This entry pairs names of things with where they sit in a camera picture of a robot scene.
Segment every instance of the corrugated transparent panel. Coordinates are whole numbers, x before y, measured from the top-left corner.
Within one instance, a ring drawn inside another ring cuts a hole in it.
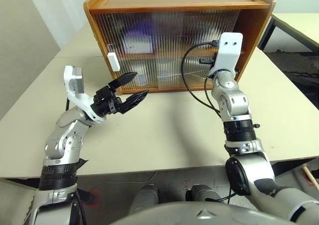
[[[118,56],[120,76],[138,72],[123,90],[183,88],[180,63],[192,45],[216,40],[233,30],[239,10],[201,10],[95,14],[109,52]],[[186,59],[185,78],[192,88],[202,88],[216,49],[194,49]]]

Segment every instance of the wooden stick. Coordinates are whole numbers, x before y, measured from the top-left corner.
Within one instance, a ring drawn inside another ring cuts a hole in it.
[[[308,169],[306,165],[303,167],[303,169],[304,169],[304,172],[307,174],[308,178],[310,179],[310,181],[314,184],[315,188],[319,192],[319,184],[314,178],[313,174],[310,172],[310,170]]]

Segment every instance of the wooden frame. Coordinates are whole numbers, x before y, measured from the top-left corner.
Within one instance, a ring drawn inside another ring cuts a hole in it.
[[[240,72],[236,77],[236,80],[238,81],[244,72],[276,4],[276,0],[188,0],[185,2],[184,0],[171,0],[167,3],[162,3],[161,0],[146,0],[146,3],[139,3],[140,1],[141,0],[87,0],[84,2],[84,11],[113,78],[116,78],[116,75],[108,61],[108,49],[103,41],[99,27],[94,20],[93,15],[95,14],[111,12],[238,9],[240,10],[239,16],[233,29],[234,32],[241,32],[243,34],[242,53],[236,65],[236,69]],[[197,51],[197,53],[205,54],[209,53],[209,51]],[[136,54],[133,57],[143,57],[143,54]],[[202,90],[203,87],[193,87],[192,89]],[[151,92],[184,90],[186,90],[186,88],[150,89]],[[122,92],[134,93],[136,91],[139,90],[123,90]]]

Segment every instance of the table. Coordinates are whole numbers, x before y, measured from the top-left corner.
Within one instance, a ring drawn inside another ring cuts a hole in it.
[[[265,49],[274,29],[278,27],[314,53],[319,53],[319,13],[274,13],[258,44]]]
[[[39,177],[44,143],[65,109],[65,65],[83,68],[93,95],[111,81],[89,25],[47,65],[0,121],[0,177]],[[318,110],[259,49],[239,86],[270,160],[319,155]],[[203,91],[194,92],[205,100]],[[107,116],[88,130],[78,175],[223,166],[223,126],[216,114],[188,92],[153,93],[130,112]]]

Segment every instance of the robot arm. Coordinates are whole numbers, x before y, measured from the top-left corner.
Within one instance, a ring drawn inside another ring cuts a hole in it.
[[[65,67],[67,97],[76,106],[61,115],[45,143],[39,189],[28,217],[29,225],[78,224],[76,171],[83,137],[89,127],[105,122],[107,114],[126,113],[145,98],[147,90],[131,95],[125,102],[115,95],[116,88],[129,83],[136,74],[126,73],[90,97],[84,93],[82,69]]]
[[[274,172],[255,135],[246,95],[239,90],[235,66],[242,35],[223,33],[215,65],[209,71],[212,96],[218,102],[226,135],[227,177],[232,190],[246,196],[259,210],[298,224],[318,224],[319,202],[307,194],[276,184]]]

